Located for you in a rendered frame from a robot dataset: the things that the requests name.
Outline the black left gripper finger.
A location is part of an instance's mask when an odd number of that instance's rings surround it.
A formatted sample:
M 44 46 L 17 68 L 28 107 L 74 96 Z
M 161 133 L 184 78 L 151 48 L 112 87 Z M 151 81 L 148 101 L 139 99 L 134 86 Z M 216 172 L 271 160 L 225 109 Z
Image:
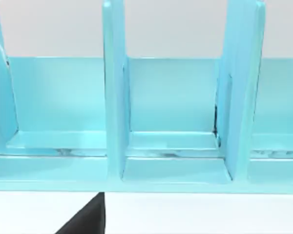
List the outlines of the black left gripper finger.
M 97 193 L 55 234 L 105 234 L 105 193 Z

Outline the light blue rack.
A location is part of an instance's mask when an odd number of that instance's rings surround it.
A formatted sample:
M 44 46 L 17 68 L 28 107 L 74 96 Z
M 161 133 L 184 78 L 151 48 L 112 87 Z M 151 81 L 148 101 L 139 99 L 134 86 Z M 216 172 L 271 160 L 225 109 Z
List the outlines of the light blue rack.
M 266 4 L 228 0 L 220 58 L 133 58 L 123 0 L 103 56 L 11 57 L 0 23 L 0 191 L 293 194 L 293 58 Z

